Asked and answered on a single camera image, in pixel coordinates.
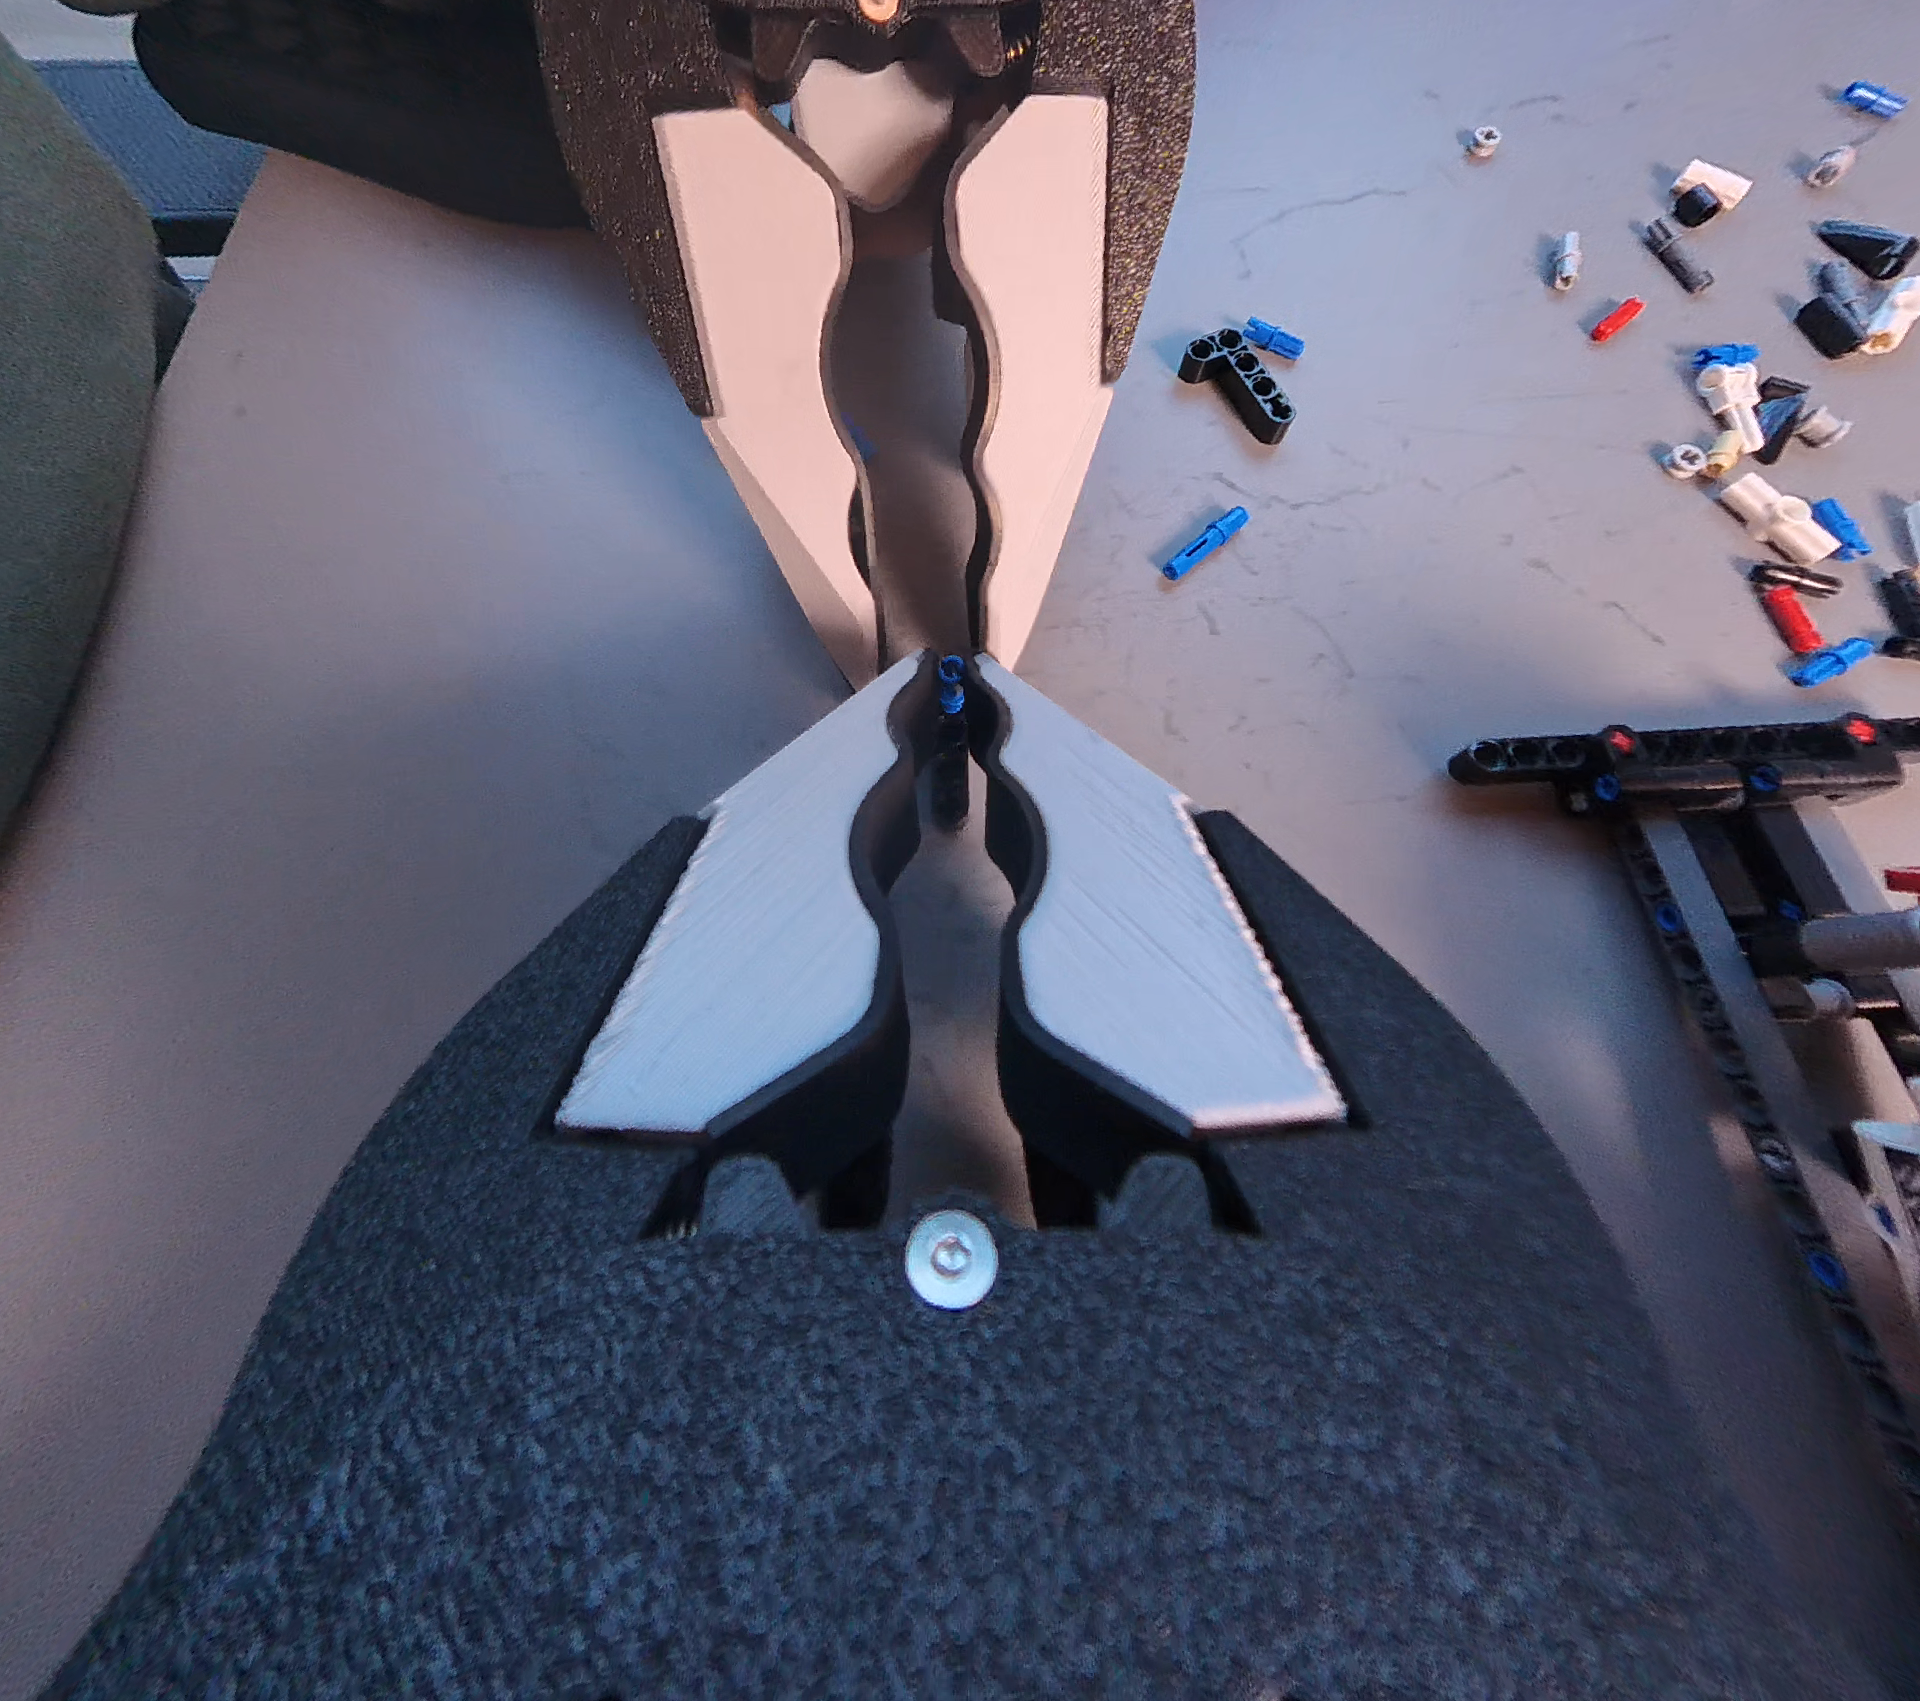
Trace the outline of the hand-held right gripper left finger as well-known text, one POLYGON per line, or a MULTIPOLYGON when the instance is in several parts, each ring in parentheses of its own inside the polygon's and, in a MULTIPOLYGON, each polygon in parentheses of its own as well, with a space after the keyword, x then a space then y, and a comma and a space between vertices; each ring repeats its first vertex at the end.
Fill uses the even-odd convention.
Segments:
POLYGON ((705 830, 559 1102, 568 1133, 720 1138, 900 1004, 934 659, 902 659, 701 810, 705 830))

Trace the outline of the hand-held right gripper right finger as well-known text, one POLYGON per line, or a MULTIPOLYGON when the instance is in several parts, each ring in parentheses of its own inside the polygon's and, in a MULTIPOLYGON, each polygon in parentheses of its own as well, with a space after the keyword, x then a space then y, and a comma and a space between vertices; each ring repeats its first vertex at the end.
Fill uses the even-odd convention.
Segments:
POLYGON ((1037 1032, 1183 1134, 1345 1120, 1189 798, 996 659, 979 677, 1004 713, 994 791, 1035 848, 1012 946, 1037 1032))

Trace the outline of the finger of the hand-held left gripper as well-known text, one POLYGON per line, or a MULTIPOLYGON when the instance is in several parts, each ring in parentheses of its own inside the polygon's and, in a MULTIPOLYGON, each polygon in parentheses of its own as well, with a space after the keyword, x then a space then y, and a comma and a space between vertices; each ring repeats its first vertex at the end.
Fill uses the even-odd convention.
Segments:
POLYGON ((944 251, 973 323, 973 643, 1017 666, 1115 389, 1102 352, 1108 104, 1033 94, 952 170, 944 251))
POLYGON ((707 366, 705 431, 828 657, 864 687, 882 647, 853 552, 866 493, 824 352, 853 268, 849 198, 762 110, 660 112, 653 129, 707 366))

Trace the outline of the black angled beam piece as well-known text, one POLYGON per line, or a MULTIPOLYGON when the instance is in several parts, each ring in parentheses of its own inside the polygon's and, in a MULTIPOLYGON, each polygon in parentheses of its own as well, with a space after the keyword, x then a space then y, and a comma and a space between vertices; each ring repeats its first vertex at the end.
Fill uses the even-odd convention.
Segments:
POLYGON ((1240 330, 1218 328, 1195 339, 1178 366, 1183 382, 1214 385, 1261 445, 1280 443, 1292 427, 1297 409, 1291 396, 1240 330))
POLYGON ((959 830, 970 814, 970 719, 968 687, 964 702, 949 707, 940 694, 937 668, 937 717, 932 724, 932 758, 926 770, 928 812, 937 827, 959 830))

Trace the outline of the white toy brick truck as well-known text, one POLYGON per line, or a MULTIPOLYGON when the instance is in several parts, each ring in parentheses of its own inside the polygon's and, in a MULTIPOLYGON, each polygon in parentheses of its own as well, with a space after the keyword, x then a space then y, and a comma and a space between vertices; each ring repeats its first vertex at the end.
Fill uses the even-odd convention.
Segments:
POLYGON ((1685 1014, 1910 1503, 1916 1447, 1916 877, 1846 896, 1819 814, 1905 784, 1914 719, 1486 738, 1462 784, 1544 784, 1619 848, 1685 1014))

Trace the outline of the grey desk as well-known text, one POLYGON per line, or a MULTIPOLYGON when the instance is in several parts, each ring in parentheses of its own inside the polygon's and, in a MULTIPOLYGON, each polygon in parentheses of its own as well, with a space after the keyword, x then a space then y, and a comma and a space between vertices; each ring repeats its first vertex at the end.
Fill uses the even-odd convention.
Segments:
MULTIPOLYGON (((1445 777, 1558 721, 1439 728, 1351 621, 1355 401, 1425 273, 1402 205, 1508 148, 1429 99, 1432 3, 1198 0, 1186 180, 1023 670, 1254 825, 1524 1089, 1783 1581, 1909 1698, 1903 1512, 1619 864, 1445 777), (1249 316, 1307 344, 1254 348, 1277 445, 1178 374, 1249 316)), ((591 238, 283 157, 252 192, 6 870, 6 1698, 132 1568, 408 1073, 842 692, 591 238)))

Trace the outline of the person's green sweatshirt torso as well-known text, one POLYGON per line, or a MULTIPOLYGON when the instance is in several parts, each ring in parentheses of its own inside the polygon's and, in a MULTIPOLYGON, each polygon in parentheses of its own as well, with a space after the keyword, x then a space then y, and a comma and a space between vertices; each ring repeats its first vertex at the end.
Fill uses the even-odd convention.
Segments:
POLYGON ((74 696, 157 389, 151 217, 2 49, 2 822, 74 696))

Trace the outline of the scattered loose brick pieces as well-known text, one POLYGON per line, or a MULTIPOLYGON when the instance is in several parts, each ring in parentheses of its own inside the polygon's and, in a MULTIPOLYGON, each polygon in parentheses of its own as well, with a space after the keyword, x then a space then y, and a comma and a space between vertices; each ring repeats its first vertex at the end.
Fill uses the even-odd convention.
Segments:
POLYGON ((1916 488, 1916 316, 1828 358, 1815 225, 1916 232, 1916 0, 1452 0, 1423 88, 1506 151, 1404 200, 1397 369, 1355 401, 1370 609, 1439 728, 1914 705, 1867 573, 1916 488))

